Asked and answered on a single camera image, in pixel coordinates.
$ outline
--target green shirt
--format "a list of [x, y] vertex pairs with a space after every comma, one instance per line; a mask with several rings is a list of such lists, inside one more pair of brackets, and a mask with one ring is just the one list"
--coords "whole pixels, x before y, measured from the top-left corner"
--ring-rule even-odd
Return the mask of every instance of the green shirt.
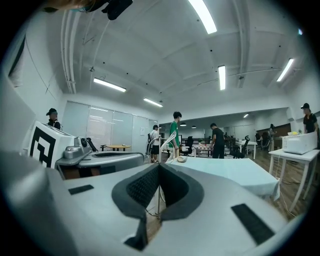
[[[171, 123], [171, 126], [170, 126], [170, 135], [171, 135], [174, 131], [176, 131], [175, 142], [176, 142], [176, 145], [179, 147], [178, 125], [177, 125], [177, 123], [176, 123], [175, 121], [173, 121], [173, 122]], [[169, 142], [169, 148], [173, 148], [173, 147], [174, 147], [173, 145], [174, 145], [174, 143], [173, 143], [173, 141], [171, 140], [171, 141]]]

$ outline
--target black shorts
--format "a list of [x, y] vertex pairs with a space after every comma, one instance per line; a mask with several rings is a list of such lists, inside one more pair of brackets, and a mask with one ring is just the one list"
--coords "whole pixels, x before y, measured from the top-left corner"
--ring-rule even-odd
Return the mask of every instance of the black shorts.
[[152, 145], [151, 154], [159, 155], [159, 145]]

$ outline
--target black shirt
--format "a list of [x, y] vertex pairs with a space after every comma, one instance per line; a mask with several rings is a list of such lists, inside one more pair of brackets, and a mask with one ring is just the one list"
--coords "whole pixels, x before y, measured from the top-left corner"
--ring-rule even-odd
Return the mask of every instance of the black shirt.
[[315, 131], [315, 123], [317, 122], [317, 117], [315, 114], [305, 115], [303, 118], [303, 124], [305, 125], [306, 133], [313, 133]]
[[48, 125], [53, 126], [54, 128], [57, 128], [60, 130], [60, 123], [57, 120], [53, 121], [53, 120], [49, 119]]
[[224, 132], [219, 128], [215, 128], [212, 131], [212, 138], [215, 135], [215, 145], [217, 146], [225, 146], [225, 137]]

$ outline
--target white box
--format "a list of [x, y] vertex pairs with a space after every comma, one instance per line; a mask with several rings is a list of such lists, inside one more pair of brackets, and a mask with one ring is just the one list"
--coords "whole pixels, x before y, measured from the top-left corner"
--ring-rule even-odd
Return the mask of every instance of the white box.
[[317, 132], [282, 137], [282, 150], [288, 153], [304, 154], [317, 148]]
[[36, 121], [27, 154], [40, 161], [44, 167], [54, 169], [56, 161], [64, 157], [66, 147], [73, 146], [74, 143], [74, 136]]

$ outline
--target white microwave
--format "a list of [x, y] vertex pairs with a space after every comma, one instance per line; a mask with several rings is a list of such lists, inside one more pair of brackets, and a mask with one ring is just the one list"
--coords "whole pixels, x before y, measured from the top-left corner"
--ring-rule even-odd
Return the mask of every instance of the white microwave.
[[282, 150], [288, 153], [304, 154], [317, 148], [317, 132], [282, 137]]

